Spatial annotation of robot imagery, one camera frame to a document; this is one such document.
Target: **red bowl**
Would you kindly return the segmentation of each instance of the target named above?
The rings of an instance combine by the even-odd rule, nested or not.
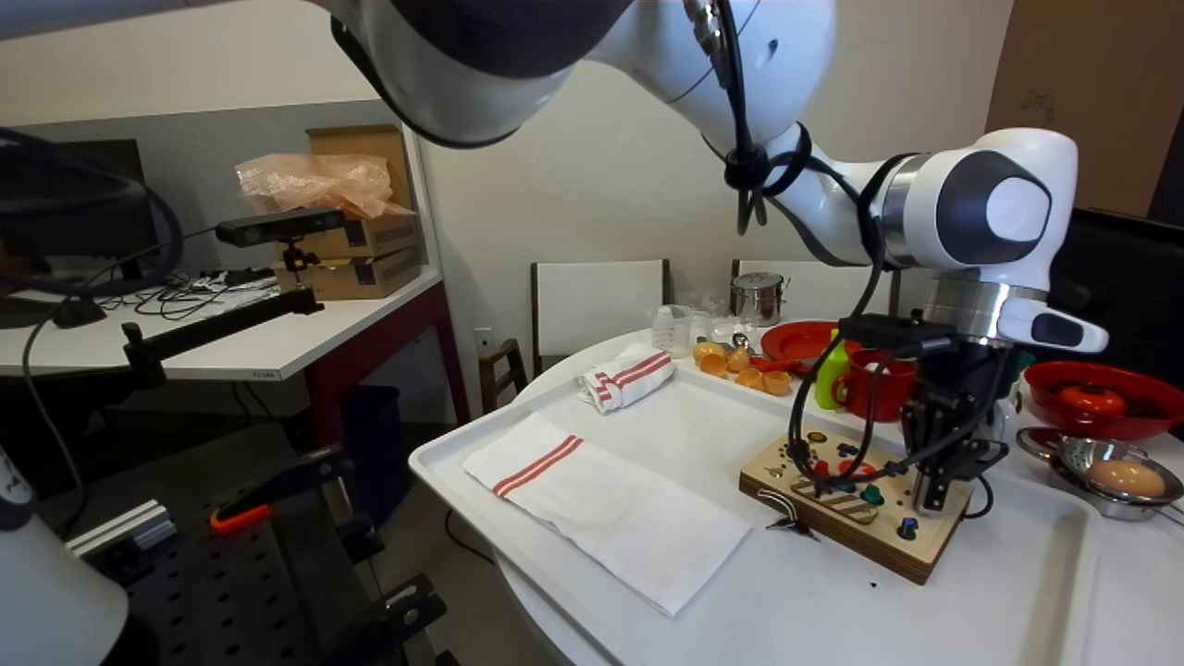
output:
[[[808,373],[837,320],[789,320],[762,335],[762,356],[776,370]]]
[[[1067,437],[1148,441],[1184,420],[1184,390],[1134,370],[1035,361],[1026,377],[1027,411]]]

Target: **wooden board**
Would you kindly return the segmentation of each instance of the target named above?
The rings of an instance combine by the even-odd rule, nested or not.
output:
[[[813,456],[839,461],[839,444],[850,444],[850,437],[825,432],[825,441],[813,444]],[[944,548],[950,543],[971,489],[963,481],[950,484],[945,506],[938,514],[922,518],[913,509],[913,468],[902,478],[880,478],[874,484],[882,494],[880,506],[859,500],[866,484],[855,484],[855,494],[813,494],[813,484],[784,456],[784,444],[771,444],[741,468],[741,489],[748,494],[770,506],[789,500],[808,529],[902,572],[907,582],[924,583]],[[902,518],[918,518],[913,540],[894,531]]]

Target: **kitchen towel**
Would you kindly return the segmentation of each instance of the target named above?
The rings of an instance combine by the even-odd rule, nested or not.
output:
[[[466,473],[665,612],[680,612],[748,531],[728,509],[540,414],[473,451]]]
[[[590,367],[580,384],[594,411],[611,414],[659,390],[674,377],[674,360],[652,345],[628,345],[619,360]]]

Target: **white wall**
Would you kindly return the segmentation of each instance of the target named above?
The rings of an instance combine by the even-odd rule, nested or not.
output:
[[[966,145],[986,109],[1011,0],[839,0],[842,34],[808,124],[831,155]],[[0,44],[0,123],[371,101],[292,0],[91,27]],[[731,255],[807,255],[771,217],[742,240],[696,128],[605,66],[483,152],[419,149],[455,298],[473,326],[530,335],[532,260],[669,255],[678,293],[725,287]]]

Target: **wire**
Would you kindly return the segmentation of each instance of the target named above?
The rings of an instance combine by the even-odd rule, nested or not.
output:
[[[87,484],[85,484],[85,478],[76,473],[72,451],[68,451],[61,427],[54,426],[54,419],[48,414],[48,408],[45,408],[45,398],[39,398],[39,387],[36,387],[36,382],[31,382],[31,361],[30,361],[30,360],[31,360],[31,345],[36,345],[36,335],[39,335],[45,326],[48,326],[48,319],[39,319],[39,320],[30,329],[30,335],[24,335],[24,346],[22,346],[22,377],[24,377],[30,398],[31,398],[31,408],[36,408],[48,437],[59,444],[61,461],[67,461],[68,481],[72,481],[72,506],[68,506],[68,514],[54,525],[59,536],[68,536],[68,529],[72,529],[76,518],[85,514]]]
[[[984,489],[984,506],[963,509],[966,522],[976,522],[976,518],[992,514],[992,506],[993,506],[993,489],[992,489],[986,473],[976,473],[976,484]]]
[[[373,559],[366,559],[366,568],[371,568],[373,600],[382,600],[382,583],[376,583],[376,567],[373,567]]]
[[[869,298],[874,298],[874,293],[875,293],[875,283],[880,283],[880,278],[882,278],[882,236],[875,231],[869,208],[874,208],[880,185],[886,182],[886,173],[891,173],[902,159],[907,159],[907,152],[882,159],[882,164],[875,166],[875,173],[866,182],[863,191],[859,191],[839,170],[831,170],[828,164],[821,164],[821,159],[813,159],[813,155],[807,159],[807,170],[825,173],[825,178],[850,198],[850,208],[855,208],[855,215],[859,215],[859,240],[863,240],[863,246],[866,246],[866,255],[869,255],[869,262],[874,262],[874,270],[869,270],[869,278],[866,278],[866,283],[863,283],[863,294],[859,294],[859,304],[855,304],[850,314],[845,314],[850,320],[859,320],[859,319],[866,314],[866,307],[869,307]],[[828,478],[828,481],[813,478],[813,468],[808,468],[808,444],[801,444],[801,411],[807,411],[807,390],[808,390],[808,384],[818,382],[818,370],[825,367],[825,360],[828,360],[839,345],[842,345],[842,329],[837,329],[837,335],[828,341],[828,346],[825,346],[825,350],[813,360],[813,367],[807,370],[800,390],[792,395],[792,419],[789,419],[789,460],[800,464],[800,473],[807,473],[807,478],[813,481],[818,493],[825,493],[825,489],[831,489],[831,484],[845,484],[845,481],[855,478],[859,461],[866,460],[869,441],[874,441],[874,411],[869,411],[866,420],[863,420],[863,441],[859,441],[855,461],[850,461],[839,478]]]
[[[268,408],[265,408],[265,398],[253,390],[253,384],[239,384],[253,403],[257,403],[257,411],[273,420],[273,414],[268,414]]]
[[[177,278],[173,283],[142,293],[133,310],[149,319],[184,320],[194,310],[219,304],[225,287],[194,287],[188,278]]]
[[[450,529],[450,518],[455,518],[455,509],[445,509],[445,536],[448,536],[455,548],[463,548],[463,550],[469,550],[473,559],[480,559],[480,562],[493,567],[493,556],[480,550],[480,548],[473,548],[473,543],[466,543],[466,540]]]
[[[945,437],[938,437],[936,444],[907,456],[902,464],[924,461],[924,460],[938,456],[944,446],[971,437],[971,432],[986,420],[986,414],[992,414],[992,408],[993,408],[993,390],[998,390],[1001,370],[1006,370],[1006,361],[993,361],[993,373],[992,373],[992,382],[986,382],[986,390],[984,390],[984,398],[980,398],[980,411],[976,411],[963,427],[954,427],[954,432],[945,432]]]
[[[245,419],[253,419],[235,382],[228,384],[228,390],[231,390],[231,403],[245,411]]]

